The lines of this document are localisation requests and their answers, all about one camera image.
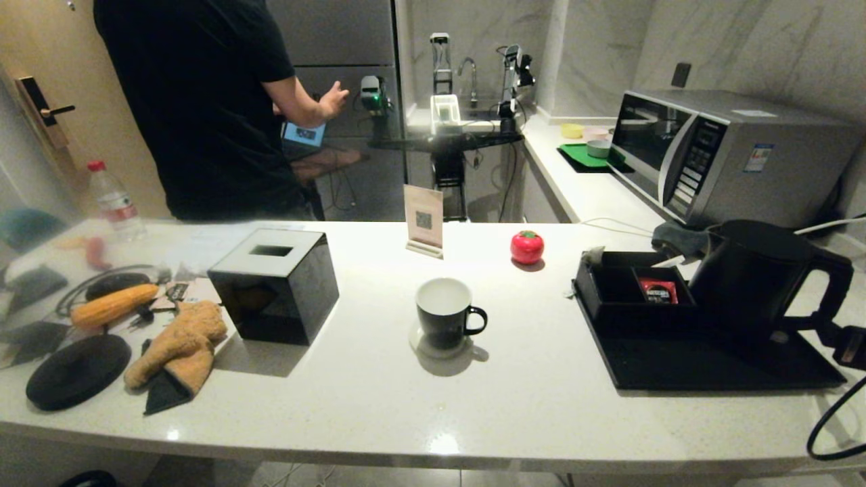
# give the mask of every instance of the black cloth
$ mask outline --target black cloth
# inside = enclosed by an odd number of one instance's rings
[[[176,218],[304,204],[261,84],[294,76],[265,0],[95,0],[94,20]]]

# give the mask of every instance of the kettle handle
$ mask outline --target kettle handle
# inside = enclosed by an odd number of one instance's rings
[[[818,326],[830,323],[842,307],[845,295],[851,287],[854,277],[854,266],[847,257],[839,256],[818,247],[810,264],[811,270],[823,270],[830,275],[830,283],[821,298],[818,311],[812,314],[812,319]]]

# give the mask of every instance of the microwave oven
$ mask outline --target microwave oven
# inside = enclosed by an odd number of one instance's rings
[[[863,128],[717,90],[627,91],[608,166],[669,218],[813,223]]]

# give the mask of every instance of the bowl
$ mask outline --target bowl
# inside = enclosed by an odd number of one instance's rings
[[[611,142],[609,140],[590,140],[586,143],[586,153],[590,157],[607,159],[607,153],[610,151]]]
[[[584,129],[584,140],[589,142],[590,140],[602,140],[607,139],[609,132],[606,128],[585,128]]]

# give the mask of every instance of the mug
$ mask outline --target mug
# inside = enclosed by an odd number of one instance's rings
[[[487,313],[471,303],[469,287],[451,277],[438,277],[418,288],[415,294],[418,319],[430,345],[442,350],[454,348],[460,345],[464,336],[484,331]],[[480,328],[467,328],[471,313],[484,320]]]

